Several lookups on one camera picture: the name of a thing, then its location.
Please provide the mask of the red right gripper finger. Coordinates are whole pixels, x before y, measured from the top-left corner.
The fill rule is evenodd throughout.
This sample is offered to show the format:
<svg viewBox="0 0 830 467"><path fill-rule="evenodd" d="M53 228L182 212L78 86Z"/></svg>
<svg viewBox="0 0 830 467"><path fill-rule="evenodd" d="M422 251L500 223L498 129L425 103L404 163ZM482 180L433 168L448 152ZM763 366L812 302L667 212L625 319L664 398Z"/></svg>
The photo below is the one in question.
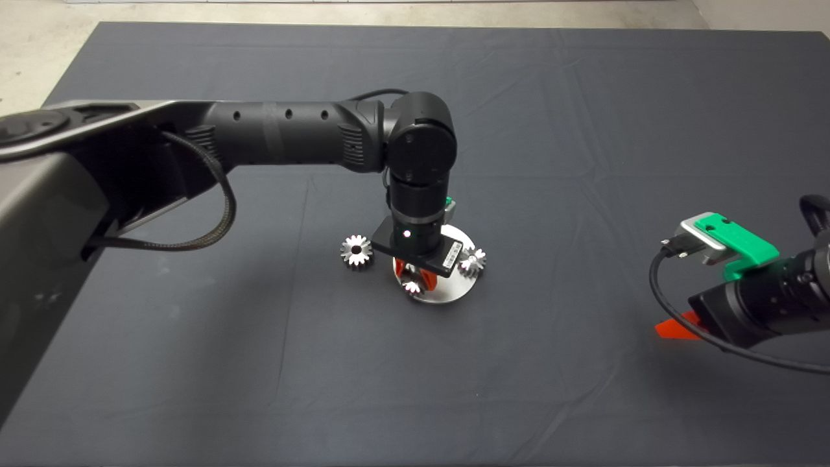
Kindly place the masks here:
<svg viewBox="0 0 830 467"><path fill-rule="evenodd" d="M705 326L702 325L702 320L694 311L685 311L681 316L690 322L695 328L700 331L705 331ZM682 340L682 341L699 341L700 337L696 336L694 332L689 331L681 325L677 320L670 318L655 325L655 332L658 337L667 340Z"/></svg>

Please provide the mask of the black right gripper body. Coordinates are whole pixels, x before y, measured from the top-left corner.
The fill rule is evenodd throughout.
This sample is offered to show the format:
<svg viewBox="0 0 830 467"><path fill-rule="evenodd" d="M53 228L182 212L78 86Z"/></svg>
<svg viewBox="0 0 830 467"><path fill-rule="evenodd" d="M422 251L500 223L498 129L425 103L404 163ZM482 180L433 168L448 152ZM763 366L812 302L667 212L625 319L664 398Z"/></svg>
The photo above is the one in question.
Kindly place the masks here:
<svg viewBox="0 0 830 467"><path fill-rule="evenodd" d="M695 293L687 301L702 328L738 348L749 349L790 331L780 323L785 264L770 264L742 278Z"/></svg>

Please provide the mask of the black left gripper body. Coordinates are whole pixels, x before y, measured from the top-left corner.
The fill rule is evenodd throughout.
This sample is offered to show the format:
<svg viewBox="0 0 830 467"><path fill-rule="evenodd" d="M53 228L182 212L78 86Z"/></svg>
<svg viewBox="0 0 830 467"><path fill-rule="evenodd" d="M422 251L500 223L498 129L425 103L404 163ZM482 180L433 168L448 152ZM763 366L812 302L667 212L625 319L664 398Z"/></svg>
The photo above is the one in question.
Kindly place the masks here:
<svg viewBox="0 0 830 467"><path fill-rule="evenodd" d="M439 277L453 274L464 243L442 233L442 224L407 224L394 216L383 219L370 236L374 250L403 260Z"/></svg>

